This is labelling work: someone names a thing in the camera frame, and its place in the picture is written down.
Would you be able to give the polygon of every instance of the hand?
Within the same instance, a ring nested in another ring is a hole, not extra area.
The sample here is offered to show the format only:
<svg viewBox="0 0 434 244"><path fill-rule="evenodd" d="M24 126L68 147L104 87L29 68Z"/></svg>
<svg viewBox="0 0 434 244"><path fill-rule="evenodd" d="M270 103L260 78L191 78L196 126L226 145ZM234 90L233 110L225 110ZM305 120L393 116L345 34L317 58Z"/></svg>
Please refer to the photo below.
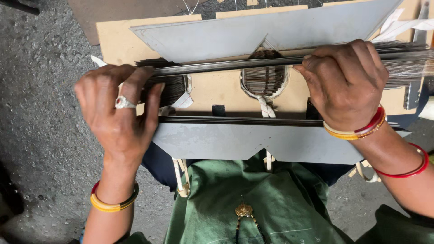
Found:
<svg viewBox="0 0 434 244"><path fill-rule="evenodd" d="M362 40L319 47L294 69L306 79L324 121L344 132L368 125L389 78L374 45Z"/></svg>
<svg viewBox="0 0 434 244"><path fill-rule="evenodd" d="M104 165L137 170L158 125L160 95L164 84L149 92L145 112L136 116L132 108L115 109L120 95L137 104L145 82L152 76L150 66L106 65L87 72L75 85L83 118L105 150Z"/></svg>

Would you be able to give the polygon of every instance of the mangalsutra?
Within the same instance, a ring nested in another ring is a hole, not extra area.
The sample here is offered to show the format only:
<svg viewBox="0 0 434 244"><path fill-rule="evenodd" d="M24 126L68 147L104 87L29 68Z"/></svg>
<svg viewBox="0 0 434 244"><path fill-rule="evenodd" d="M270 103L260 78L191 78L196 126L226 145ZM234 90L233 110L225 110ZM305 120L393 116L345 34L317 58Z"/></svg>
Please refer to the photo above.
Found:
<svg viewBox="0 0 434 244"><path fill-rule="evenodd" d="M255 217L253 216L253 208L252 208L252 206L245 204L244 203L244 196L241 195L241 197L243 198L243 201L235 209L235 213L238 215L237 231L235 232L235 244L238 244L238 236L240 235L241 217L251 217L253 219L253 221L255 222L256 227L259 230L259 233L262 236L262 241L264 241L264 244L267 244L267 241L265 240L265 236L262 233L262 230L259 227L259 224L256 221Z"/></svg>

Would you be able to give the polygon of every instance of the gray metal plate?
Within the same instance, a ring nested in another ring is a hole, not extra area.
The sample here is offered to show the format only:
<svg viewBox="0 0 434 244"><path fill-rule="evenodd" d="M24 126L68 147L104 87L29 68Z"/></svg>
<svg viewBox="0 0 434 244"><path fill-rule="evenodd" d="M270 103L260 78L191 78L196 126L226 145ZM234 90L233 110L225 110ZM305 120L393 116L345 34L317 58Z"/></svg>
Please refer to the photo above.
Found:
<svg viewBox="0 0 434 244"><path fill-rule="evenodd" d="M247 160L265 148L283 162L350 165L363 159L323 127L162 123L153 142L174 158Z"/></svg>
<svg viewBox="0 0 434 244"><path fill-rule="evenodd" d="M264 40L278 50L367 40L402 0L373 0L281 13L130 28L167 61L251 54Z"/></svg>

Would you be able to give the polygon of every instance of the green shirt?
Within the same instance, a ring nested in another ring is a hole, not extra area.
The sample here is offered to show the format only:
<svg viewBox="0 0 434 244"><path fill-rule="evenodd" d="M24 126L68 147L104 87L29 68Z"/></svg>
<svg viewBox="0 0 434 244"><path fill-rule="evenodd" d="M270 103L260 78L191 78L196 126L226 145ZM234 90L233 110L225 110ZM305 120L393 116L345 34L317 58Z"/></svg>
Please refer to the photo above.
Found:
<svg viewBox="0 0 434 244"><path fill-rule="evenodd" d="M257 154L247 161L206 160L188 167L190 194L176 196L164 243L234 243L235 208L242 195L269 244L354 243L331 223L328 186L318 176L289 162L275 162L273 173L267 173L262 158ZM376 226L357 243L434 243L432 228L385 205L376 217ZM263 243L252 218L241 218L238 240ZM125 243L149 242L138 232Z"/></svg>

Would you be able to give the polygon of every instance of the yellow bangle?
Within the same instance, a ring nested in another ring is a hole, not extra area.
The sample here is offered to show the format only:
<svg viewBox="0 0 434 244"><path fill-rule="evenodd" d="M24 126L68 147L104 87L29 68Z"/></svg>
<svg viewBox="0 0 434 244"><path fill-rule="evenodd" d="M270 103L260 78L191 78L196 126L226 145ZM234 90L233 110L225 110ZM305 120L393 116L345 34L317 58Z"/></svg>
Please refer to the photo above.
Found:
<svg viewBox="0 0 434 244"><path fill-rule="evenodd" d="M96 197L96 189L97 189L98 185L99 185L99 181L92 188L92 192L90 195L90 202L92 203L92 205L96 209L103 211L103 212L113 213L113 212L121 211L122 209L125 209L128 206L130 206L131 204L133 204L134 201L136 200L137 196L138 196L138 183L135 182L134 183L134 192L131 195L131 197L129 197L127 200L125 200L121 203L118 203L118 204L107 204L107 203L100 201Z"/></svg>

